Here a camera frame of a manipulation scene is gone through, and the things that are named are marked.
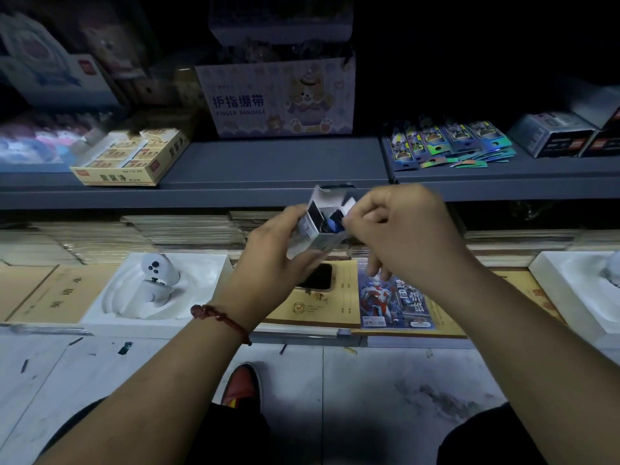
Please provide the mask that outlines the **person's right hand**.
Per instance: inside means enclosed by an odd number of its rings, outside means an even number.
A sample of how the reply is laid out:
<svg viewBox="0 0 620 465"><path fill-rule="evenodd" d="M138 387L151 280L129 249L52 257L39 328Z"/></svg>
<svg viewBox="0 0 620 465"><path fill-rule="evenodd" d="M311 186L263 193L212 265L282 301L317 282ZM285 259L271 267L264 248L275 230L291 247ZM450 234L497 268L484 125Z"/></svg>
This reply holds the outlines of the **person's right hand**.
<svg viewBox="0 0 620 465"><path fill-rule="evenodd" d="M385 223L373 232L351 232L351 211L379 207L389 210ZM343 224L369 250L368 276L388 280L396 275L429 295L441 281L456 284L476 263L443 200L419 184L373 188L349 210Z"/></svg>

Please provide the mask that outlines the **small grey card box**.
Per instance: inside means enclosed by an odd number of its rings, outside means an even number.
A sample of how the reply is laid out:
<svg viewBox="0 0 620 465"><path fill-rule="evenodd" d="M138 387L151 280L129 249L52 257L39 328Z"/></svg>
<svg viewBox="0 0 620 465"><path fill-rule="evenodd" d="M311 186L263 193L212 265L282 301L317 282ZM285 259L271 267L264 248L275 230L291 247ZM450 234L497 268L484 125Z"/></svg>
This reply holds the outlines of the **small grey card box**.
<svg viewBox="0 0 620 465"><path fill-rule="evenodd" d="M340 207L344 218L356 203L357 189L352 185L336 185L328 187L315 186L307 203L306 211L300 217L291 234L286 256L292 259L305 250L331 252L346 238L346 230L338 234L319 234L307 213L308 206L315 202L318 207Z"/></svg>

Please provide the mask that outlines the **black smartphone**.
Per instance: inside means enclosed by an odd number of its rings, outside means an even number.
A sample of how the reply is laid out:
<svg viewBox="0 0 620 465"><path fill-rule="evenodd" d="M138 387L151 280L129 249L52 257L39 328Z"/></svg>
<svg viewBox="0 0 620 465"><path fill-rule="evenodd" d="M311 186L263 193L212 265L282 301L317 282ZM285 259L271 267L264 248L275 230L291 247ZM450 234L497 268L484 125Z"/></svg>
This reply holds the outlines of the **black smartphone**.
<svg viewBox="0 0 620 465"><path fill-rule="evenodd" d="M296 285L296 289L305 291L330 291L334 280L334 265L330 263L320 264L314 271L303 281Z"/></svg>

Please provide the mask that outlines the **dark blue card packs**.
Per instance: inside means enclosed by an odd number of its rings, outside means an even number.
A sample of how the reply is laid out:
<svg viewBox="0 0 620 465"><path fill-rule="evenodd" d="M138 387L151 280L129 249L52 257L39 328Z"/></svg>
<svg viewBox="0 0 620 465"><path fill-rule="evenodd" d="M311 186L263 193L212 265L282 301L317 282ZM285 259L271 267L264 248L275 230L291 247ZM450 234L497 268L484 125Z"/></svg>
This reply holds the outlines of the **dark blue card packs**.
<svg viewBox="0 0 620 465"><path fill-rule="evenodd" d="M340 207L320 208L312 202L308 206L307 213L319 234L338 234L345 231L342 223L344 213Z"/></svg>

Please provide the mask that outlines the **blue hero trading card pack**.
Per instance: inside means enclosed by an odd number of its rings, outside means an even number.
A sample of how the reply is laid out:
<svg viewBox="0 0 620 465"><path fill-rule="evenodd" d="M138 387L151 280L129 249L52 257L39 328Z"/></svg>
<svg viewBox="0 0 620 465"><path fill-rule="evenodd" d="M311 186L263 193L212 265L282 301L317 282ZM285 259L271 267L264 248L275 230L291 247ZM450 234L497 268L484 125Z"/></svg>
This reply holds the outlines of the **blue hero trading card pack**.
<svg viewBox="0 0 620 465"><path fill-rule="evenodd" d="M358 265L360 325L370 330L433 330L426 297L416 288L392 276L382 281L368 276L367 265Z"/></svg>

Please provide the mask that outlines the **grey metal shelf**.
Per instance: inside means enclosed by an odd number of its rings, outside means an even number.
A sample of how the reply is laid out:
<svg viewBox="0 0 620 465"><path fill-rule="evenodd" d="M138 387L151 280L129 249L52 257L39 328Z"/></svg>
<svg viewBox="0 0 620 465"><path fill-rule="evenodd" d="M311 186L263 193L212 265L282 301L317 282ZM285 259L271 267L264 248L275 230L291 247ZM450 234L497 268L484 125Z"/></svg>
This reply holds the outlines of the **grey metal shelf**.
<svg viewBox="0 0 620 465"><path fill-rule="evenodd" d="M534 159L517 150L486 169L446 166L392 178L377 138L193 142L153 187L86 187L72 173L0 174L0 211L282 207L315 185L361 193L417 182L446 202L620 198L620 157Z"/></svg>

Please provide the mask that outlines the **white moulded tray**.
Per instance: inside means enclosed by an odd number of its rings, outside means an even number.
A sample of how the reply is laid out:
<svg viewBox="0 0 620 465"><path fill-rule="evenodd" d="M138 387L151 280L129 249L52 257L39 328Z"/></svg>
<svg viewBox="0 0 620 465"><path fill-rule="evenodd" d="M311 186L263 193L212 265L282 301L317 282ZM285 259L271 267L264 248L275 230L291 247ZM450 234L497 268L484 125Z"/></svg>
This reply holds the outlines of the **white moulded tray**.
<svg viewBox="0 0 620 465"><path fill-rule="evenodd" d="M118 315L124 278L143 276L140 269L145 253L130 253L80 321L94 336L171 339L192 319L190 309L204 305L223 288L233 267L226 254L168 253L165 255L181 273L171 301L154 319L128 319Z"/></svg>
<svg viewBox="0 0 620 465"><path fill-rule="evenodd" d="M545 251L528 269L575 333L620 351L620 250Z"/></svg>

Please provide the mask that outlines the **red and black shoe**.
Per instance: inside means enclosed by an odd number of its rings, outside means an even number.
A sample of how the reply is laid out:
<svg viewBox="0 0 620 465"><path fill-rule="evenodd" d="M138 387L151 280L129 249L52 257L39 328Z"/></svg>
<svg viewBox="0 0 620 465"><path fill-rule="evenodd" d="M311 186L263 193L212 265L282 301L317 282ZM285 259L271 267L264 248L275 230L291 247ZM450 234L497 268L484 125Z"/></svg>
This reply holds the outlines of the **red and black shoe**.
<svg viewBox="0 0 620 465"><path fill-rule="evenodd" d="M262 412L262 381L258 368L245 362L229 376L220 404L259 414Z"/></svg>

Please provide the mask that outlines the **white bear print display box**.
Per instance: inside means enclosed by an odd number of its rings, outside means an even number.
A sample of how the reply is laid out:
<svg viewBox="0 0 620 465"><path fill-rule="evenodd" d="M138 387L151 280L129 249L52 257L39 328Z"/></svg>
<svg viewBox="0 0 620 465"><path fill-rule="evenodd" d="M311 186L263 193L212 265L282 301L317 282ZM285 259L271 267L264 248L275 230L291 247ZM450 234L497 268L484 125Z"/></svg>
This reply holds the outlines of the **white bear print display box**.
<svg viewBox="0 0 620 465"><path fill-rule="evenodd" d="M222 140L353 132L353 56L195 69Z"/></svg>

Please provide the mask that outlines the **person's black trousers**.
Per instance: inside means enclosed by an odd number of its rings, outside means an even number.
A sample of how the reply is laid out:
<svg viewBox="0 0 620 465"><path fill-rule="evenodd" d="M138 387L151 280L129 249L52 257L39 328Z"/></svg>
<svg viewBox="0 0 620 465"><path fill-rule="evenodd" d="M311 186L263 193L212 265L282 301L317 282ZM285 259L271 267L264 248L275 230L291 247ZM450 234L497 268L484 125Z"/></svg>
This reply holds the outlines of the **person's black trousers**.
<svg viewBox="0 0 620 465"><path fill-rule="evenodd" d="M241 406L211 404L185 465L207 465L215 447L224 449L231 465L270 465L272 442L258 399ZM447 434L437 452L437 465L548 465L512 407L485 410Z"/></svg>

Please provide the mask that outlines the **grey product box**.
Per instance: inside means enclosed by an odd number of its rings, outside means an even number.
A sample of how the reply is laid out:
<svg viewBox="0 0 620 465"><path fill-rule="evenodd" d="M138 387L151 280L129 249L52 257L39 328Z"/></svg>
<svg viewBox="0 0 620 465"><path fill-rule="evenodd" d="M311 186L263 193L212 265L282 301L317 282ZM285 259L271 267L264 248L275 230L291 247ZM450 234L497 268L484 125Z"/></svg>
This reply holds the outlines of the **grey product box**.
<svg viewBox="0 0 620 465"><path fill-rule="evenodd" d="M578 156L597 131L575 113L552 111L522 116L508 137L534 158Z"/></svg>

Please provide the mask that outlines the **yellow eraser display box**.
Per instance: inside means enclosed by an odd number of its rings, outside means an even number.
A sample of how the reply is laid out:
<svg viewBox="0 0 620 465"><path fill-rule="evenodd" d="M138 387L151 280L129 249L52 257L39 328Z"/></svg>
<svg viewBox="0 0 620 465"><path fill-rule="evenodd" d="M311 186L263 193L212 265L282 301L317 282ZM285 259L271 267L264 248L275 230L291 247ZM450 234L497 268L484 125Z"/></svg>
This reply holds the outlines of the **yellow eraser display box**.
<svg viewBox="0 0 620 465"><path fill-rule="evenodd" d="M111 132L70 166L88 187L155 187L190 145L177 128Z"/></svg>

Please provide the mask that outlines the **pink cartoon picture box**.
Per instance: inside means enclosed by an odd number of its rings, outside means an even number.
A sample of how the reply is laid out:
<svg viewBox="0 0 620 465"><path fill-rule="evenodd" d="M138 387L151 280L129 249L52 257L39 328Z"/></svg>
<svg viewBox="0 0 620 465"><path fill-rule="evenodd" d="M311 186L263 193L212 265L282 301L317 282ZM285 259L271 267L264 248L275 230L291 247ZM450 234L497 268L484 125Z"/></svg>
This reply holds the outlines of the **pink cartoon picture box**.
<svg viewBox="0 0 620 465"><path fill-rule="evenodd" d="M0 123L0 173L68 172L117 122L111 112L27 111Z"/></svg>

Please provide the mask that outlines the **brown bear picture box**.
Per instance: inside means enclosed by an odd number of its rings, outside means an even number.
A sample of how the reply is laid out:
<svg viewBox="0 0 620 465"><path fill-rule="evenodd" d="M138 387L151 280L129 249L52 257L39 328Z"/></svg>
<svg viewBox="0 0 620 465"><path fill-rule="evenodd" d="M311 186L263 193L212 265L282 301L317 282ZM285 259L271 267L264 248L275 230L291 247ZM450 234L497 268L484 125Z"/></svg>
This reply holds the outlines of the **brown bear picture box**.
<svg viewBox="0 0 620 465"><path fill-rule="evenodd" d="M130 80L146 75L146 46L132 24L111 6L96 4L82 9L78 27L90 52L112 78Z"/></svg>

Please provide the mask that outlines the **white and blue carton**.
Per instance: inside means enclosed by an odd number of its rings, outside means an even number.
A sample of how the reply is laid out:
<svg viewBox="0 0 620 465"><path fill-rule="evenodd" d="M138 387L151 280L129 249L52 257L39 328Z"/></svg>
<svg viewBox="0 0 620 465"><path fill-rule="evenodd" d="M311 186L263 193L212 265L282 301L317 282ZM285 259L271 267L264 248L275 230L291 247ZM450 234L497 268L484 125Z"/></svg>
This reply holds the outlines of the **white and blue carton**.
<svg viewBox="0 0 620 465"><path fill-rule="evenodd" d="M129 101L90 54L70 54L39 22L0 14L0 72L37 108L126 111Z"/></svg>

